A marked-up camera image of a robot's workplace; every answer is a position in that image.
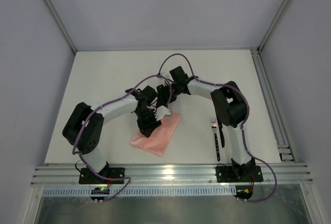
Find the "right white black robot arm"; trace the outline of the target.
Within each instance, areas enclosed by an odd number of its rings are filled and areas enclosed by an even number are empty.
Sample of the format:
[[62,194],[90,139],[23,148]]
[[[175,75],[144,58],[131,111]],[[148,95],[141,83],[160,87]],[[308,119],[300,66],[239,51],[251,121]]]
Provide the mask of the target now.
[[249,116],[246,98],[237,84],[216,84],[196,76],[187,76],[181,66],[170,71],[171,82],[157,86],[157,106],[167,106],[178,95],[196,95],[212,101],[219,126],[226,126],[232,147],[230,173],[238,181],[248,181],[255,170],[255,159],[249,153],[245,123]]

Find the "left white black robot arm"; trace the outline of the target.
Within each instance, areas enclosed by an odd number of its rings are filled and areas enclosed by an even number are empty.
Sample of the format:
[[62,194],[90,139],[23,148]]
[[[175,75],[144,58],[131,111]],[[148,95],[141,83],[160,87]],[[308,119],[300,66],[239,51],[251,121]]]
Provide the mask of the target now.
[[87,167],[101,174],[108,166],[98,148],[103,125],[124,114],[135,113],[140,133],[150,137],[161,125],[156,110],[151,107],[156,98],[156,91],[146,86],[143,90],[128,89],[123,98],[104,107],[93,108],[81,102],[76,105],[62,135],[73,146],[73,152],[88,164]]

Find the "pink cloth napkin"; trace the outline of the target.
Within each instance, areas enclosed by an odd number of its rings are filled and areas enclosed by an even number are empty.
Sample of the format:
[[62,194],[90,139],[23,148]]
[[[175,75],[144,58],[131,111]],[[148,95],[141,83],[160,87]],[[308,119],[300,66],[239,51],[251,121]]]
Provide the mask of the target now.
[[130,145],[146,152],[162,157],[174,135],[182,116],[174,113],[171,118],[163,118],[161,125],[157,127],[150,137],[146,137],[138,132],[132,137]]

